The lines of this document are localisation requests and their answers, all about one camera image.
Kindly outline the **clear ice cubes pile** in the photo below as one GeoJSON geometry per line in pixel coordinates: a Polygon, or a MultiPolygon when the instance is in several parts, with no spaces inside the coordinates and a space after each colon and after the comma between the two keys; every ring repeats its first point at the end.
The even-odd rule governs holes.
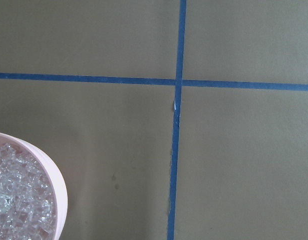
{"type": "Polygon", "coordinates": [[[14,144],[0,146],[0,240],[52,240],[53,188],[38,160],[14,144]]]}

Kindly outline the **pink bowl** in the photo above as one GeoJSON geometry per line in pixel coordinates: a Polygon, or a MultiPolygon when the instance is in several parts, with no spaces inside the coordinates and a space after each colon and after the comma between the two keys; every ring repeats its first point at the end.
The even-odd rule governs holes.
{"type": "Polygon", "coordinates": [[[44,172],[47,174],[53,188],[56,205],[56,228],[53,240],[58,240],[63,231],[68,210],[67,188],[59,168],[45,152],[33,144],[10,135],[0,133],[0,146],[5,143],[16,145],[21,150],[27,150],[38,160],[44,172]]]}

